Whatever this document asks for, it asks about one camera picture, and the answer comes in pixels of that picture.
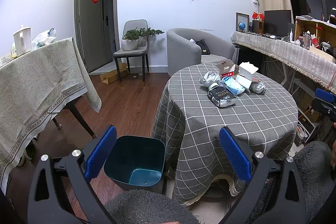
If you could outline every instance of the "table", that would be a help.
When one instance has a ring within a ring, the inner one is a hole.
[[[281,85],[256,73],[265,94],[243,93],[235,105],[219,109],[199,82],[208,71],[219,70],[215,64],[195,65],[169,79],[152,128],[152,138],[166,144],[166,168],[176,170],[172,198],[184,205],[196,202],[218,179],[228,181],[232,196],[244,186],[219,144],[223,126],[273,159],[288,154],[296,133],[297,106]]]
[[[79,96],[99,112],[101,100],[73,38],[28,52],[0,67],[0,182],[25,147],[62,108]]]
[[[325,88],[329,86],[330,81],[333,79],[334,72],[336,71],[335,63],[330,62],[303,47],[282,40],[237,31],[233,33],[231,39],[235,44],[251,48],[257,52],[261,52],[262,54],[281,61],[285,76],[282,85],[288,81],[288,74],[285,65],[302,73]],[[293,74],[292,80],[290,81],[289,90],[293,85],[294,76],[295,74]],[[336,93],[335,78],[328,89],[331,92]]]

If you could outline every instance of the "door frame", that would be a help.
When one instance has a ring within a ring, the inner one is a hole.
[[[120,42],[119,42],[119,29],[118,29],[118,12],[117,12],[117,0],[113,0],[113,21],[114,21],[114,33],[115,33],[115,47],[120,50]],[[74,20],[75,20],[75,34],[76,34],[76,43],[79,50],[79,53],[82,57],[82,60],[85,64],[85,57],[83,51],[83,42],[80,32],[80,23],[79,23],[79,0],[73,0],[73,11],[74,11]]]

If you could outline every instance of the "gray fuzzy blanket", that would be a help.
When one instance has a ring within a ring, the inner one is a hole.
[[[199,224],[196,217],[177,201],[145,190],[131,190],[105,205],[117,224],[165,223]]]
[[[327,201],[335,187],[335,182],[331,178],[331,151],[325,143],[311,142],[294,156],[294,160],[302,181],[306,202],[306,220],[309,223]],[[266,182],[248,222],[261,213],[272,182],[272,179]]]

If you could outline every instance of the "computer monitor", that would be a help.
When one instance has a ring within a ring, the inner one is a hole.
[[[292,23],[291,10],[269,10],[265,15],[265,33],[281,37],[288,35],[288,23]]]

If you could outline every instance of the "black handbag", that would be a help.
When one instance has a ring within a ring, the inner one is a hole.
[[[210,54],[210,50],[209,50],[208,46],[206,45],[206,43],[203,39],[200,40],[200,41],[196,41],[196,45],[201,47],[202,55],[209,55]]]

